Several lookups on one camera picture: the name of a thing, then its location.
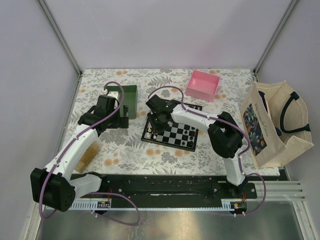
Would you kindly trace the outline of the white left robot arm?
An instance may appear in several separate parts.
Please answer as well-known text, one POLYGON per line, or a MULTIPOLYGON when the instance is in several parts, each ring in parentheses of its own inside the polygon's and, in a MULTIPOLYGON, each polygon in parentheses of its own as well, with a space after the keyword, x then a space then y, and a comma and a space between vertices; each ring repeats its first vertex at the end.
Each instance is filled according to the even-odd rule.
POLYGON ((102 198, 109 186, 98 173, 86 173, 71 179, 76 165, 88 148, 106 129, 127 128, 128 117, 120 116, 122 100, 117 91, 100 95, 96 105, 85 112, 76 129, 58 155, 43 169, 35 168, 30 174, 33 200, 40 205, 65 212, 75 199, 93 193, 102 198))

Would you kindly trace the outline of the green plastic tray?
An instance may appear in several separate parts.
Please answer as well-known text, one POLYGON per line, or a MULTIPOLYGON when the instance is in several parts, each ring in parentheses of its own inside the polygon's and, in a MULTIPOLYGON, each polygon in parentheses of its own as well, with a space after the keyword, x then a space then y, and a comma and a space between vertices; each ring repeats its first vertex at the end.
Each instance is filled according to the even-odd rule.
MULTIPOLYGON (((123 106, 128 106, 128 119, 134 120, 137 116, 137 104, 138 104, 138 87, 137 85, 123 85, 124 90, 124 102, 123 106)), ((116 91, 119 93, 118 100, 122 99, 122 92, 117 85, 108 85, 106 87, 107 92, 116 91)))

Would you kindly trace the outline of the black white chess board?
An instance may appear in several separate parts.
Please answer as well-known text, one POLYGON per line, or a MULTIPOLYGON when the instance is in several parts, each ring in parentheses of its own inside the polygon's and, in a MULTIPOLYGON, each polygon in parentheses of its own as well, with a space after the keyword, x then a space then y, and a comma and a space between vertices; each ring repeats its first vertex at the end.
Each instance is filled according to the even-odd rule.
POLYGON ((147 120, 141 140, 143 142, 195 152, 199 130, 183 123, 169 122, 166 130, 153 134, 150 121, 147 120))

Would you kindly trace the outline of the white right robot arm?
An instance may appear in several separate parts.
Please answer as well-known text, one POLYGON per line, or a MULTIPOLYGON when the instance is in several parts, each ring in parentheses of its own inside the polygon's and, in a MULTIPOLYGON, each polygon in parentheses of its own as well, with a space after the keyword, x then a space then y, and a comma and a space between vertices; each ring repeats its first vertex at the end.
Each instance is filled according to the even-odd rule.
POLYGON ((239 198, 245 193, 245 174, 236 159, 243 145, 244 133, 229 113, 206 113, 190 108, 182 101, 166 101, 156 94, 146 101, 146 105, 150 110, 147 119, 154 134, 165 131, 169 123, 189 125, 206 132, 214 152, 223 159, 226 179, 229 182, 228 194, 239 198))

